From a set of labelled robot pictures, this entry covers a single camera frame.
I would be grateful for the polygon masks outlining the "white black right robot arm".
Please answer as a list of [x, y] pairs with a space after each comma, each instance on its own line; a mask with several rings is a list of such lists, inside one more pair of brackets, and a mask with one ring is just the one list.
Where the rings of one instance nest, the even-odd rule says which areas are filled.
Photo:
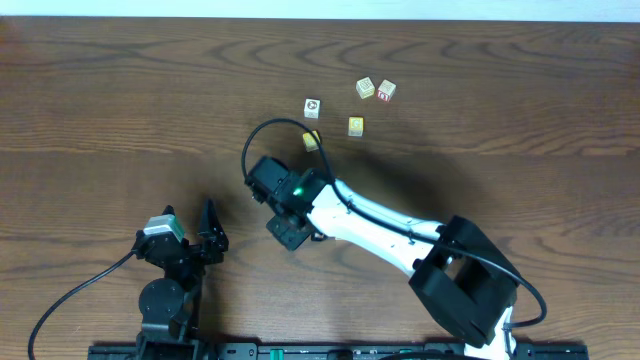
[[442, 224], [395, 212], [329, 181], [317, 169], [303, 175], [264, 156], [246, 185], [274, 216], [267, 228], [289, 251], [308, 238], [344, 240], [398, 268], [432, 318], [465, 343], [467, 356], [510, 359], [516, 341], [508, 323], [518, 272], [471, 221]]

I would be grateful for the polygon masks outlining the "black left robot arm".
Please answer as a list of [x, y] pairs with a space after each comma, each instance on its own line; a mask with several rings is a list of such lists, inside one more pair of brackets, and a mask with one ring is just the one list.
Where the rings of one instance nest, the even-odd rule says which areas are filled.
[[201, 360], [215, 355], [199, 338], [199, 310], [206, 267], [223, 261], [229, 240], [208, 199], [192, 244], [172, 206], [136, 233], [132, 252], [163, 270], [139, 296], [142, 314], [134, 357], [138, 360]]

